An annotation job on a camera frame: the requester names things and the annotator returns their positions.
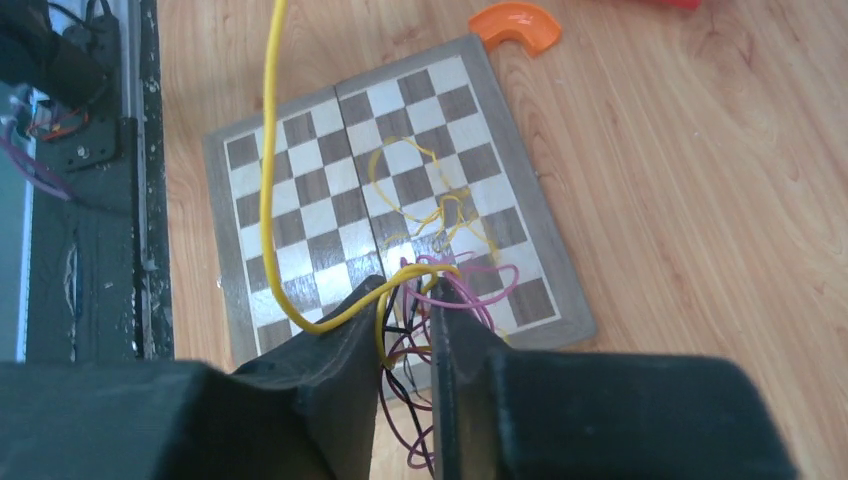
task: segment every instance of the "wooden table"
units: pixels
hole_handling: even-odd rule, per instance
[[[295,1],[278,101],[456,38],[488,3]],[[491,60],[598,321],[582,350],[729,357],[802,472],[848,478],[848,4],[537,3],[562,42]],[[225,369],[201,138],[261,110],[271,6],[159,2],[176,349]],[[374,477],[425,478],[405,457],[378,418]]]

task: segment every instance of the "folding chessboard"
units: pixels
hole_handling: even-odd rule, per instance
[[[402,258],[472,252],[459,258],[460,269],[518,267],[517,287],[489,307],[513,346],[559,348],[594,334],[574,268],[477,36],[298,98],[277,114],[277,259],[283,288],[307,319],[328,315],[368,275],[391,276]],[[405,141],[383,148],[390,137],[433,151],[438,166]],[[263,138],[257,115],[205,141],[237,364],[300,332],[273,299],[261,259]],[[369,175],[372,154],[381,148]],[[445,228],[438,221],[418,232],[420,224],[410,218],[431,215],[445,196],[462,197],[444,209]],[[489,299],[512,283],[513,273],[468,278],[472,290]],[[426,365],[415,367],[416,377],[428,377]]]

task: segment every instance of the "chessboard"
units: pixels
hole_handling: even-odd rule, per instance
[[[555,349],[594,335],[577,275],[476,35],[281,105],[277,117],[277,259],[283,288],[307,319],[328,315],[367,276],[391,276],[403,258],[431,255],[457,264],[454,255],[463,254],[460,269],[518,268],[515,288],[488,307],[512,346]],[[261,259],[263,138],[257,115],[205,140],[236,364],[300,333],[272,297]],[[437,211],[438,221],[421,222]],[[469,286],[490,299],[513,276],[475,274]],[[413,365],[419,386],[429,384],[426,367]]]

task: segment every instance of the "orange curved plastic piece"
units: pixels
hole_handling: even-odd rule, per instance
[[[468,27],[491,52],[506,40],[521,42],[531,57],[551,48],[562,27],[545,9],[523,2],[497,3],[471,17]]]

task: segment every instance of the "wood grain surface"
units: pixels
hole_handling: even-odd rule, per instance
[[[294,1],[277,100],[459,37],[488,3]],[[598,322],[581,349],[729,357],[804,476],[848,478],[848,3],[537,3],[562,42],[491,60]],[[176,349],[225,369],[201,141],[260,111],[271,7],[159,2]],[[378,415],[373,477],[426,478],[405,458]]]

